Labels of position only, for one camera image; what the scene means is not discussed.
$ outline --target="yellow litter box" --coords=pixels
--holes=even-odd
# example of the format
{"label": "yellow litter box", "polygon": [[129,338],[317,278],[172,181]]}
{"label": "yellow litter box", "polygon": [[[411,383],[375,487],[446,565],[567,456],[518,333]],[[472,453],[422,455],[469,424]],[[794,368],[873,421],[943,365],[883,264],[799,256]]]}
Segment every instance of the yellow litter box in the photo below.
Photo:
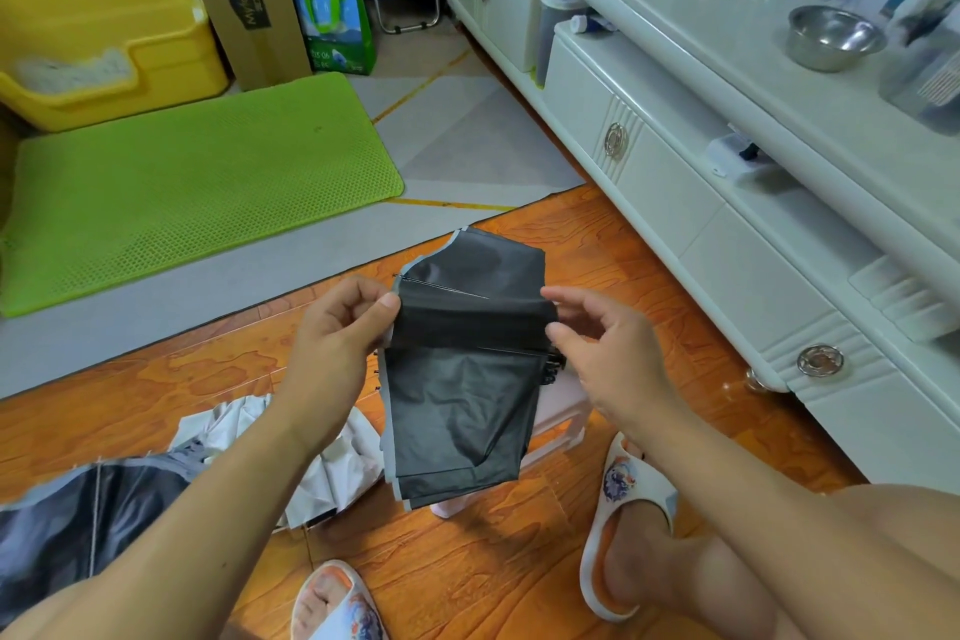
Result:
{"label": "yellow litter box", "polygon": [[227,88],[198,0],[0,0],[0,101],[47,132]]}

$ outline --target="hand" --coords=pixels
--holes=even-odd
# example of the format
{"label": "hand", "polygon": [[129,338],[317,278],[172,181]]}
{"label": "hand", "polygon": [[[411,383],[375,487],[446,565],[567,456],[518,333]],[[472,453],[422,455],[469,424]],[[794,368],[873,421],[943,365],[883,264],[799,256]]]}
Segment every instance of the hand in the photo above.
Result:
{"label": "hand", "polygon": [[586,288],[545,286],[540,293],[557,303],[559,322],[546,328],[550,342],[577,370],[597,411],[628,438],[642,444],[658,418],[686,411],[643,314]]}
{"label": "hand", "polygon": [[367,355],[400,308],[387,286],[354,276],[306,309],[274,403],[311,456],[340,435],[363,389]]}

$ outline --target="chair leg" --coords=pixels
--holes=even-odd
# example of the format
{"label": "chair leg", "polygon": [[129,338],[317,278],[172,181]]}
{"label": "chair leg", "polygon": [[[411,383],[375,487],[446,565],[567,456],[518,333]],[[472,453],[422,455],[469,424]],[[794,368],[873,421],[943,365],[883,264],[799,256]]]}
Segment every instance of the chair leg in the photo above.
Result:
{"label": "chair leg", "polygon": [[376,10],[376,22],[380,27],[380,30],[390,36],[398,36],[402,33],[409,33],[410,31],[424,31],[427,28],[434,28],[440,22],[441,9],[440,9],[440,0],[433,0],[435,12],[432,20],[425,20],[421,23],[414,23],[413,25],[395,25],[393,28],[387,28],[383,24],[383,14],[380,12],[380,0],[373,0],[373,8]]}

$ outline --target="wooden floor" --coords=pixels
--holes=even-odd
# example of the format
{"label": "wooden floor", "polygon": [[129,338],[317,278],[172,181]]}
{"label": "wooden floor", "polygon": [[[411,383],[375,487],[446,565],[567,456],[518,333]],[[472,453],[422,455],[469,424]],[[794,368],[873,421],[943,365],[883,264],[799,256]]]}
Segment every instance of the wooden floor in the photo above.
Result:
{"label": "wooden floor", "polygon": [[[830,492],[863,478],[791,397],[759,395],[745,364],[593,183],[513,210],[481,228],[546,251],[547,283],[590,287],[654,321],[667,367],[702,417],[794,481]],[[389,282],[445,238],[364,265]],[[274,391],[304,307],[338,278],[118,357],[0,402],[0,502],[77,464],[162,451],[181,417]],[[373,373],[359,402],[377,428]],[[342,516],[275,535],[234,619],[264,638],[289,636],[294,597],[312,566],[350,562],[398,640],[414,638],[710,638],[651,609],[624,625],[598,620],[577,583],[614,428],[593,416],[582,444],[551,455],[449,521],[403,513],[380,483]],[[710,529],[680,503],[678,536]]]}

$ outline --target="stainless steel bowl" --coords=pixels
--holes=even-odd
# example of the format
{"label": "stainless steel bowl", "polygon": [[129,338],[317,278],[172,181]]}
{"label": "stainless steel bowl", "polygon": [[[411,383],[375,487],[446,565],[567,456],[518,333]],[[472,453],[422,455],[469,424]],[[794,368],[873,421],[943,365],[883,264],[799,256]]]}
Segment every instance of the stainless steel bowl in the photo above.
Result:
{"label": "stainless steel bowl", "polygon": [[786,54],[814,72],[840,72],[886,45],[883,31],[856,13],[829,5],[790,11]]}

